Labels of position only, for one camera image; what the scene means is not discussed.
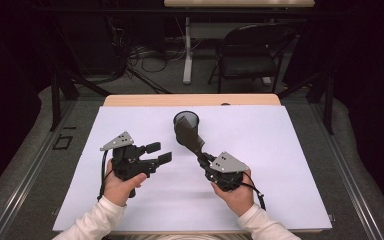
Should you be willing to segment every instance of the white sleeve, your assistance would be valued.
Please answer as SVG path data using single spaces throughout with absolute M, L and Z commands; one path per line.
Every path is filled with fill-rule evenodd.
M 238 223 L 242 229 L 251 232 L 252 239 L 300 239 L 286 229 L 280 222 L 270 219 L 267 212 L 257 204 L 254 204 L 246 213 L 240 216 Z
M 110 202 L 104 196 L 75 224 L 60 233 L 54 240 L 102 239 L 118 224 L 126 207 Z

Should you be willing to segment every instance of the human hand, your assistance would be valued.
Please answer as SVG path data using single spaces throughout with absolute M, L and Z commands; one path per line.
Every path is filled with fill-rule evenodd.
M 108 177 L 105 179 L 104 196 L 120 207 L 126 206 L 130 191 L 139 188 L 147 178 L 145 173 L 139 173 L 135 177 L 123 181 L 114 175 L 112 161 L 108 161 L 106 175 Z
M 247 170 L 245 173 L 251 177 L 251 170 Z M 243 174 L 242 182 L 252 185 L 251 179 L 247 176 L 247 174 Z M 215 194 L 223 199 L 227 206 L 238 217 L 242 216 L 252 207 L 252 205 L 254 205 L 254 193 L 249 187 L 241 185 L 231 192 L 224 192 L 213 182 L 211 182 L 211 186 L 213 187 Z

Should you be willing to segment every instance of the desk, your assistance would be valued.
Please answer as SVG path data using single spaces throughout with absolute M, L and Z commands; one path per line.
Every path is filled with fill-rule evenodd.
M 228 8 L 305 8 L 313 7 L 314 0 L 165 0 L 166 7 L 175 8 L 213 8 L 213 7 L 228 7 Z M 213 27 L 220 27 L 220 24 L 213 25 Z M 218 32 L 218 38 L 223 38 L 233 26 L 221 25 L 221 30 Z M 185 38 L 186 38 L 186 59 L 185 70 L 183 74 L 183 83 L 191 83 L 192 74 L 192 52 L 191 52 L 191 38 L 195 37 L 191 33 L 190 18 L 186 17 L 185 23 Z
M 212 192 L 196 157 L 175 140 L 172 120 L 183 110 L 200 116 L 199 134 L 207 142 L 204 151 L 218 155 L 229 149 L 233 156 L 247 159 L 245 162 L 253 169 L 257 187 L 266 195 L 266 206 L 273 218 L 292 231 L 331 228 L 292 123 L 276 95 L 186 94 L 107 97 L 95 119 L 54 231 L 69 227 L 96 202 L 102 159 L 99 148 L 126 130 L 138 146 L 161 142 L 161 150 L 144 159 L 171 151 L 173 160 L 160 166 L 137 190 L 125 212 L 124 218 L 129 221 L 122 221 L 115 232 L 243 232 L 236 224 L 236 216 Z

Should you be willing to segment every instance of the white paper sheet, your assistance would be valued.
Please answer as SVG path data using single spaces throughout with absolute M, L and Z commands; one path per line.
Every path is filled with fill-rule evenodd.
M 170 151 L 173 159 L 136 190 L 114 231 L 240 230 L 236 216 L 213 193 L 196 156 L 176 141 L 173 117 L 184 110 L 200 118 L 204 152 L 218 156 L 227 151 L 251 168 L 272 218 L 290 230 L 332 227 L 283 106 L 101 107 L 53 230 L 67 229 L 96 203 L 103 156 L 99 149 L 124 131 L 136 146 L 161 142 L 161 150 L 144 154 L 142 160 Z

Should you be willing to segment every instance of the chair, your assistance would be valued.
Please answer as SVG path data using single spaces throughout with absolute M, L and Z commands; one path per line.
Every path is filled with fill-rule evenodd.
M 263 77 L 274 77 L 274 93 L 284 50 L 296 35 L 296 31 L 284 23 L 253 24 L 232 30 L 216 49 L 217 63 L 208 84 L 211 84 L 218 68 L 218 93 L 221 92 L 222 79 L 261 78 L 262 81 Z

